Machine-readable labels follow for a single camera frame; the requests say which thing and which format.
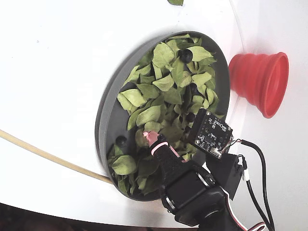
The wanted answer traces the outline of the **black gripper finger with pink tip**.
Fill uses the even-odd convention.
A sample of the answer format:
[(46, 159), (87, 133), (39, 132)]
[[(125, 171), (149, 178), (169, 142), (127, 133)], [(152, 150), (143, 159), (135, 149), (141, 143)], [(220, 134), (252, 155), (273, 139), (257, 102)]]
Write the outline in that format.
[(169, 147), (168, 155), (171, 163), (178, 164), (178, 163), (188, 162), (188, 160), (185, 160), (183, 157), (181, 157), (171, 145), (169, 145), (168, 147)]
[(190, 163), (173, 164), (169, 159), (169, 142), (164, 135), (154, 131), (143, 132), (150, 147), (151, 155), (158, 161), (162, 171), (162, 184), (167, 186), (191, 168)]

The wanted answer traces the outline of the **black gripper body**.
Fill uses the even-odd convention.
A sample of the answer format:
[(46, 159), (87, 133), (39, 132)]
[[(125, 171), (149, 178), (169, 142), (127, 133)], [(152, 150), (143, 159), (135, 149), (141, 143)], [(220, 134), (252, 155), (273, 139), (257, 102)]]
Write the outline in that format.
[(161, 170), (161, 201), (173, 214), (216, 185), (214, 177), (200, 166), (161, 167)]

